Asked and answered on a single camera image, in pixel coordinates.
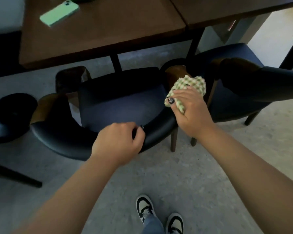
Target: jeans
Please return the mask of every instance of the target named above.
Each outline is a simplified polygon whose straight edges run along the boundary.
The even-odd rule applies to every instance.
[[[163,224],[157,217],[150,214],[144,220],[144,229],[142,234],[165,234]]]

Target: checkered cloth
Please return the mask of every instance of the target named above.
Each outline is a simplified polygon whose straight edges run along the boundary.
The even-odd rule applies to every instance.
[[[205,95],[206,93],[206,83],[205,80],[201,77],[201,76],[197,76],[194,78],[191,78],[188,75],[185,75],[184,78],[179,78],[174,86],[172,86],[172,89],[169,91],[169,93],[167,94],[167,97],[165,99],[165,106],[166,107],[170,107],[170,104],[167,102],[168,98],[173,98],[174,93],[172,92],[173,90],[182,90],[182,89],[186,89],[187,86],[192,86],[193,88],[195,88],[199,93],[202,94],[202,96]],[[176,106],[179,109],[179,111],[184,114],[185,113],[185,107],[183,106],[183,104],[180,102],[180,100],[175,99],[176,101]]]

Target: shoe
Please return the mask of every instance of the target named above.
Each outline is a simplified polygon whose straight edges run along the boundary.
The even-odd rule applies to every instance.
[[[140,195],[137,198],[136,207],[137,207],[139,217],[141,218],[141,221],[143,222],[143,224],[144,224],[144,220],[149,215],[154,215],[156,217],[152,201],[146,195]]]
[[[166,223],[166,234],[183,234],[183,220],[179,213],[172,213]]]

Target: table top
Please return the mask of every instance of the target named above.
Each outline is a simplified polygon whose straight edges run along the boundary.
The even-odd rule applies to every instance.
[[[94,0],[48,27],[39,17],[65,0],[26,0],[19,62],[44,68],[119,53],[127,46],[183,33],[170,0]]]
[[[293,0],[171,0],[190,29],[293,7]]]

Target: hand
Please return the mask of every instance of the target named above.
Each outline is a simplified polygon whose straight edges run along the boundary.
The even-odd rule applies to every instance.
[[[174,90],[173,99],[179,99],[185,106],[183,115],[177,108],[175,100],[168,99],[171,103],[179,127],[189,136],[200,139],[210,129],[216,127],[207,109],[202,95],[193,87],[188,86],[185,90]]]
[[[133,140],[133,129],[137,129]],[[91,156],[107,159],[116,166],[124,165],[136,156],[143,145],[145,133],[135,122],[113,123],[102,129],[92,146]]]

